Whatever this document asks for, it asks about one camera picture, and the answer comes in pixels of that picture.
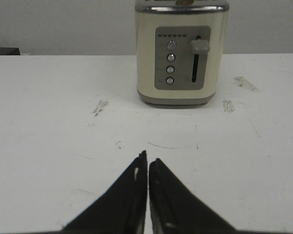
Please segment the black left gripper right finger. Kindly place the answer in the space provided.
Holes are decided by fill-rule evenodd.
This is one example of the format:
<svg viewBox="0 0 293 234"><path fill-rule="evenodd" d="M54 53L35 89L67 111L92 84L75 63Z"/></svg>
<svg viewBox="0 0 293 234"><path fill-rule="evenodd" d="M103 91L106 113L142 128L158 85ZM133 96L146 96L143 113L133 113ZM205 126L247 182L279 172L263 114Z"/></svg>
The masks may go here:
<svg viewBox="0 0 293 234"><path fill-rule="evenodd" d="M237 230L199 200L159 158L149 166L155 234L233 234Z"/></svg>

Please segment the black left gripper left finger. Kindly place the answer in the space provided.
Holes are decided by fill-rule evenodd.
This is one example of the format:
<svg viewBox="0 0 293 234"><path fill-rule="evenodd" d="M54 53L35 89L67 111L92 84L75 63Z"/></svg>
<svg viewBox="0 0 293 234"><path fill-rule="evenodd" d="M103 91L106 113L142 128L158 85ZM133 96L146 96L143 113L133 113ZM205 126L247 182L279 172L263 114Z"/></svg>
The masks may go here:
<svg viewBox="0 0 293 234"><path fill-rule="evenodd" d="M147 153L142 151L108 190L70 221L63 234L142 234L147 207Z"/></svg>

